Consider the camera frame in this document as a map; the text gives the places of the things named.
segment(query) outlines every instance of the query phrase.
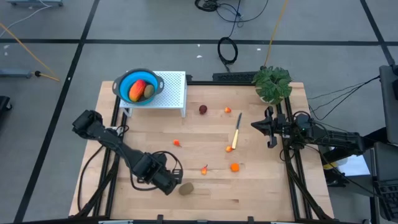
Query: potted plant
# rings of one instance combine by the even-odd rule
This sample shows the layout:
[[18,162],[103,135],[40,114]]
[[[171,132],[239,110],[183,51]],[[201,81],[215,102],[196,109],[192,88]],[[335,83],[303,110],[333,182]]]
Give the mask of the potted plant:
[[252,83],[256,84],[256,92],[265,103],[276,105],[285,97],[290,96],[292,87],[289,83],[292,78],[287,70],[271,66],[261,68],[253,77]]

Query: wooden table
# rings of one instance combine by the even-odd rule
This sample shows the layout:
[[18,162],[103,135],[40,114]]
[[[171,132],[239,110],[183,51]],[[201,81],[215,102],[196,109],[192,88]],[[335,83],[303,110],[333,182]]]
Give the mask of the wooden table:
[[[291,83],[291,86],[293,113],[308,111],[303,83]],[[105,125],[111,123],[115,101],[111,87],[112,82],[103,82],[96,106]],[[205,115],[199,114],[200,105],[207,105]],[[227,106],[232,109],[230,114],[224,113]],[[253,86],[189,85],[186,118],[181,118],[179,110],[135,109],[127,120],[130,130],[124,142],[146,152],[166,150],[174,153],[183,165],[183,183],[192,182],[195,190],[187,196],[178,193],[179,185],[168,196],[160,190],[136,191],[131,187],[128,168],[122,161],[111,218],[154,220],[158,214],[163,214],[165,220],[243,221],[253,216],[256,221],[294,221],[286,167],[279,159],[280,137],[278,145],[268,149],[269,138],[250,125],[264,119],[267,107]],[[225,147],[233,140],[240,112],[243,115],[238,146],[227,153]],[[174,146],[173,139],[179,139],[182,147]],[[96,141],[88,141],[81,167],[99,146]],[[307,188],[326,214],[333,217],[320,157],[313,149],[305,148],[301,153]],[[98,186],[103,154],[104,151],[96,156],[85,172],[82,203],[88,201]],[[237,173],[229,169],[234,162],[241,167]],[[207,164],[207,175],[201,175],[201,168]],[[167,167],[173,166],[174,160],[169,157]],[[301,194],[298,189],[296,191],[304,218]],[[107,194],[106,190],[100,214],[103,214]],[[77,213],[76,195],[77,187],[70,214]]]

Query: knife blade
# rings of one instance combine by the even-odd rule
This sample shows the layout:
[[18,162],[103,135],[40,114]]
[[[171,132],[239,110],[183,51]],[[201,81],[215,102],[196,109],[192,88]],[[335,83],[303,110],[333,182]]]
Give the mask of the knife blade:
[[239,129],[239,125],[241,123],[241,118],[242,118],[242,113],[240,113],[238,116],[238,122],[236,123],[236,129]]

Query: knife handle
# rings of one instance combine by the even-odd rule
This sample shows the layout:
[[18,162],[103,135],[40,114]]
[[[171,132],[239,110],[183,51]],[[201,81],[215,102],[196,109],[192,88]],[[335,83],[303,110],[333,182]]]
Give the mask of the knife handle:
[[239,130],[237,129],[235,131],[234,141],[232,141],[232,149],[236,149],[236,143],[238,143],[238,133],[239,133]]

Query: yellow cable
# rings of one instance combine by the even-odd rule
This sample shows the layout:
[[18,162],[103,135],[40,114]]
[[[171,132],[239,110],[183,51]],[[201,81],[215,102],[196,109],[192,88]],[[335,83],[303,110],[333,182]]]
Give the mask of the yellow cable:
[[276,25],[275,25],[275,28],[274,28],[274,32],[272,33],[271,40],[269,41],[267,58],[266,58],[266,62],[264,62],[264,67],[267,65],[267,61],[268,61],[269,55],[271,54],[272,41],[274,40],[274,37],[275,37],[275,34],[276,34],[276,30],[278,29],[279,22],[282,20],[282,16],[284,15],[284,12],[285,12],[285,9],[286,9],[286,5],[287,5],[288,1],[289,0],[285,0],[284,6],[282,7],[282,10],[281,10],[281,12],[279,14],[278,21],[276,22]]
[[50,75],[46,75],[46,74],[43,74],[43,73],[40,73],[40,75],[42,75],[42,76],[44,76],[44,77],[46,77],[46,78],[51,78],[52,80],[55,80],[55,81],[57,81],[57,82],[59,82],[60,80],[58,79],[58,78],[54,78],[54,77],[52,77],[52,76],[50,76]]
[[1,22],[0,22],[0,26],[7,32],[7,33],[9,33],[28,53],[30,53],[30,55],[34,58],[34,59],[36,59],[36,61],[38,61],[40,64],[42,64],[48,71],[50,71],[51,72],[51,74],[53,75],[53,76],[55,76],[56,77],[56,75],[55,75],[55,73],[51,70],[51,68],[49,68],[48,66],[46,66],[40,59],[38,59],[37,57],[36,57],[36,55],[34,55],[19,39],[18,39],[18,37],[16,37],[11,31],[9,31],[8,29],[7,29],[7,27],[6,26],[4,26]]

